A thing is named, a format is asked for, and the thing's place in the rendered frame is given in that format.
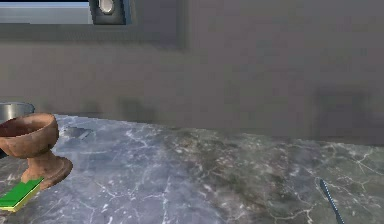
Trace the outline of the window with pale frame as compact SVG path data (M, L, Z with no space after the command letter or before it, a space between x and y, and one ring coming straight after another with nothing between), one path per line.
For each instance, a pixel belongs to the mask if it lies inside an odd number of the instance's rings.
M85 2L0 2L3 24L92 24L89 3Z

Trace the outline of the silver metal pot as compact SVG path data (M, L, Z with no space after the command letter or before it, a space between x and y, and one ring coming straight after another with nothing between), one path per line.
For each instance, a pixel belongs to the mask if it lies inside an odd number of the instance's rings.
M35 112L35 107L24 102L0 102L0 124L10 119Z

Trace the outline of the green and yellow sponge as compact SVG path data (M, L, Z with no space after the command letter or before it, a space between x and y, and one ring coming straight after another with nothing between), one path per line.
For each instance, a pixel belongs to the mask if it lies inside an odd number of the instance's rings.
M43 178L19 182L15 187L0 197L0 210L17 212L40 190Z

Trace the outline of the brown footed bowl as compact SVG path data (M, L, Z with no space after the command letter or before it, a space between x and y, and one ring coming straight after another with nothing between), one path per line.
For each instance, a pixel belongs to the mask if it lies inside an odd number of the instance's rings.
M28 168L21 181L42 178L41 190L64 180L73 168L69 159L52 153L58 139L58 123L50 113L19 116L0 124L0 149L9 156L26 159Z

